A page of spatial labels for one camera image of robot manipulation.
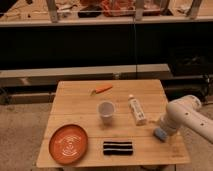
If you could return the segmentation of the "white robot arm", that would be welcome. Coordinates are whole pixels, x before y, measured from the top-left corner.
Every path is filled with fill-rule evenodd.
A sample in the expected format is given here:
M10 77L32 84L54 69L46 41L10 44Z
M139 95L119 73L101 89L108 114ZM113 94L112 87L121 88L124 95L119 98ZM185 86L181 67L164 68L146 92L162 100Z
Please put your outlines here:
M201 107L201 101L194 95L170 101L166 105L166 113L158 120L159 126L154 129L154 136L165 142L181 126L185 126L213 144L213 120L199 113Z

